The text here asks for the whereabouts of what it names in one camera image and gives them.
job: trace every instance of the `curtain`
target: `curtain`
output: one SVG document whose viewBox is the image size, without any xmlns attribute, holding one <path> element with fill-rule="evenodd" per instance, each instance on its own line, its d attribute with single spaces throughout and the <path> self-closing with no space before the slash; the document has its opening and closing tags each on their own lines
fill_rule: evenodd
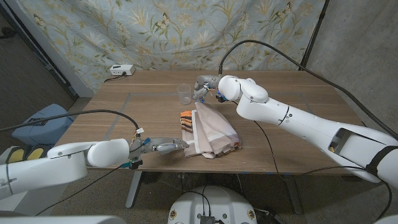
<svg viewBox="0 0 398 224">
<path fill-rule="evenodd" d="M 18 1 L 86 86 L 96 91 L 114 64 L 138 70 L 217 70 L 246 39 L 300 62 L 325 0 Z M 225 70 L 295 70 L 252 43 L 236 48 Z"/>
</svg>

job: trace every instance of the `cloth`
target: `cloth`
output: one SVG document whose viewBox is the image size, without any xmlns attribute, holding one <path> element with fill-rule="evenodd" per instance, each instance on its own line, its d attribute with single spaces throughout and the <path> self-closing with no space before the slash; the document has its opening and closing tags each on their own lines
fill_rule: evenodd
<svg viewBox="0 0 398 224">
<path fill-rule="evenodd" d="M 241 140 L 228 120 L 214 107 L 195 103 L 192 111 L 192 130 L 182 130 L 182 139 L 190 146 L 184 149 L 185 157 L 203 155 L 208 159 L 241 148 Z"/>
</svg>

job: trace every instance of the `blue chair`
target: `blue chair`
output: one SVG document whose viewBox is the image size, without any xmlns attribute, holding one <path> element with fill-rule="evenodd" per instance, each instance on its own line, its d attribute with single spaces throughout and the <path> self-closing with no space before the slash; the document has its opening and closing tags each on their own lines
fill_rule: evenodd
<svg viewBox="0 0 398 224">
<path fill-rule="evenodd" d="M 33 114 L 30 118 L 24 121 L 24 123 L 65 113 L 67 113 L 67 111 L 60 105 L 52 104 L 40 110 L 36 114 Z M 71 117 L 64 117 L 32 126 L 17 128 L 12 133 L 12 137 L 19 139 L 30 146 L 36 146 L 38 144 L 55 145 L 73 121 L 74 119 Z"/>
</svg>

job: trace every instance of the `wooden table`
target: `wooden table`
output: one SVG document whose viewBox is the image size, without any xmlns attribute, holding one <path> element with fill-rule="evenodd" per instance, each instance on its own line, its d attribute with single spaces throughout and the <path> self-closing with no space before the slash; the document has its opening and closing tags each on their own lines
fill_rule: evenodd
<svg viewBox="0 0 398 224">
<path fill-rule="evenodd" d="M 192 110 L 195 104 L 181 105 L 177 86 L 188 83 L 193 89 L 196 78 L 216 71 L 136 71 L 133 76 L 106 82 L 85 110 L 108 109 L 132 117 L 143 127 L 146 137 L 181 138 L 180 112 Z M 333 87 L 307 72 L 225 71 L 224 75 L 253 78 L 271 98 L 308 111 L 319 117 L 362 125 L 361 121 Z M 161 172 L 227 172 L 237 174 L 274 174 L 275 165 L 266 139 L 253 121 L 240 117 L 232 102 L 219 103 L 210 94 L 206 101 L 220 111 L 242 140 L 242 149 L 216 159 L 203 156 L 185 158 L 183 151 L 161 156 L 144 154 L 138 171 Z M 301 174 L 336 164 L 303 139 L 277 126 L 260 123 L 274 149 L 279 172 Z M 58 144 L 106 139 L 131 139 L 134 125 L 107 113 L 79 115 Z M 346 174 L 343 169 L 330 169 L 322 174 Z"/>
</svg>

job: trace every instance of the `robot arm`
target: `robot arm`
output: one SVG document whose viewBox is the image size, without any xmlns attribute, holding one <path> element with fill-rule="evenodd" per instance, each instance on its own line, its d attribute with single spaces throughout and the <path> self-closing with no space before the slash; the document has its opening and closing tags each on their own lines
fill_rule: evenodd
<svg viewBox="0 0 398 224">
<path fill-rule="evenodd" d="M 215 88 L 218 88 L 218 84 L 222 76 L 220 75 L 200 75 L 197 78 L 197 82 L 194 86 L 193 100 L 201 102 L 205 100 L 206 94 Z"/>
<path fill-rule="evenodd" d="M 341 166 L 367 169 L 346 168 L 354 175 L 371 182 L 381 179 L 398 188 L 398 150 L 393 150 L 398 149 L 398 141 L 390 135 L 319 118 L 281 103 L 269 98 L 267 91 L 250 78 L 227 75 L 218 89 L 227 100 L 240 98 L 236 111 L 243 118 L 277 125 L 313 144 Z"/>
<path fill-rule="evenodd" d="M 87 175 L 87 165 L 109 167 L 130 159 L 130 168 L 142 164 L 143 153 L 160 151 L 162 154 L 189 145 L 185 141 L 155 138 L 132 146 L 125 139 L 100 142 L 76 142 L 54 147 L 47 157 L 31 161 L 14 162 L 0 166 L 0 200 L 27 190 L 73 182 Z"/>
</svg>

